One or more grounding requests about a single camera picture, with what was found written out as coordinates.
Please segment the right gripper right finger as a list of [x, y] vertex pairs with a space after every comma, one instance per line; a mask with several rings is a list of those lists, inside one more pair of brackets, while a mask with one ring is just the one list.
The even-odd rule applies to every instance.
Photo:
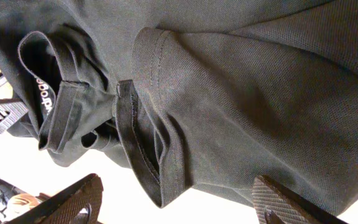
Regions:
[[254, 179], [252, 203], [264, 224], [346, 224], [265, 175]]

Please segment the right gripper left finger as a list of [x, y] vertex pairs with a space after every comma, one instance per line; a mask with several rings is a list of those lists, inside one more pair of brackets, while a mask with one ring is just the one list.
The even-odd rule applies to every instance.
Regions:
[[98, 224], [103, 184], [89, 174], [8, 224]]

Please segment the black polo shirt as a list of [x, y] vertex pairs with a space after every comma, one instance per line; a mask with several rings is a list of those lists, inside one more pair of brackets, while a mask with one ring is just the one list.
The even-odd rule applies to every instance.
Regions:
[[0, 69], [12, 135], [62, 167], [102, 151], [158, 207], [251, 205], [258, 175], [358, 200], [358, 0], [0, 1]]

